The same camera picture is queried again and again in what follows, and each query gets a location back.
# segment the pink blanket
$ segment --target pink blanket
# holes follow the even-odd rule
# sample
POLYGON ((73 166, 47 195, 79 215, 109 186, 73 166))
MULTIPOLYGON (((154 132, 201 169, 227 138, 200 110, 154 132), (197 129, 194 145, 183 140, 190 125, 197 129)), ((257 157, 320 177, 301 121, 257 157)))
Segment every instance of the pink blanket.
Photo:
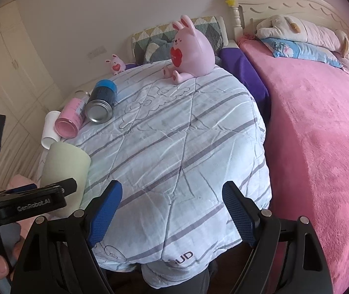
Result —
POLYGON ((241 45, 271 96, 265 151, 274 214, 309 217, 334 293, 349 286, 349 74, 321 62, 274 58, 241 45))

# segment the red heart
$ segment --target red heart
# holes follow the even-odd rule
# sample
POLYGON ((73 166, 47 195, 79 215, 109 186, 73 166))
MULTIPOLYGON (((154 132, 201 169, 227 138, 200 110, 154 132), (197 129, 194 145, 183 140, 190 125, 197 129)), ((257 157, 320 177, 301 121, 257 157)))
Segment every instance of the red heart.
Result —
POLYGON ((116 65, 112 66, 112 68, 113 68, 113 70, 118 72, 120 70, 120 64, 116 64, 116 65))
POLYGON ((183 54, 180 49, 174 49, 173 47, 170 49, 170 57, 172 58, 173 65, 175 67, 179 67, 181 65, 181 58, 183 54))

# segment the pink bunny figurine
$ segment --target pink bunny figurine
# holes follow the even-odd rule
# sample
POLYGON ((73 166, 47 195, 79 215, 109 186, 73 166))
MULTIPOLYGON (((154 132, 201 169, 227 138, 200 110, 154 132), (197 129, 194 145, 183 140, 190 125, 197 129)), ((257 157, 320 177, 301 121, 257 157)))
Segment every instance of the pink bunny figurine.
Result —
POLYGON ((163 68, 163 77, 172 77, 178 84, 209 74, 215 65, 215 55, 208 39, 198 31, 187 15, 181 23, 174 21, 177 32, 170 49, 172 63, 163 68))
POLYGON ((110 71, 113 75, 117 75, 125 71, 125 63, 116 55, 112 55, 111 60, 106 60, 107 63, 110 63, 110 71))

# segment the blue floral pillow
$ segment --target blue floral pillow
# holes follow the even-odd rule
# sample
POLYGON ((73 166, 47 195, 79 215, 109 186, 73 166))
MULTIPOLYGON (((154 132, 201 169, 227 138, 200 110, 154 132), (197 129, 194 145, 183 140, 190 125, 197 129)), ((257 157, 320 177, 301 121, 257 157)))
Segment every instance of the blue floral pillow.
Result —
POLYGON ((324 47, 303 42, 275 39, 272 37, 260 41, 270 49, 276 58, 300 58, 303 60, 323 62, 334 67, 342 68, 340 61, 324 47))

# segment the patterned pillow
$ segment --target patterned pillow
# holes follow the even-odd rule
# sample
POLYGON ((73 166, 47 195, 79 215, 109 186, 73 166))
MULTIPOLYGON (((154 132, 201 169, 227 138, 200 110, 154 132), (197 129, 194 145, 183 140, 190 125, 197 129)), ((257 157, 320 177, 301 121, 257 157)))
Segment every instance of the patterned pillow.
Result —
MULTIPOLYGON (((202 32, 210 41, 215 55, 218 55, 223 46, 223 38, 220 25, 215 16, 205 16, 192 19, 195 27, 202 32)), ((177 31, 172 24, 159 25, 153 28, 136 33, 132 37, 132 50, 136 63, 141 65, 144 62, 144 55, 148 44, 152 39, 160 39, 172 42, 177 31)))
POLYGON ((340 61, 324 47, 303 42, 275 39, 273 37, 261 39, 260 41, 269 48, 276 58, 300 58, 303 60, 323 62, 334 67, 342 68, 340 61))
POLYGON ((144 54, 143 64, 170 60, 170 48, 172 43, 161 39, 151 39, 144 54))

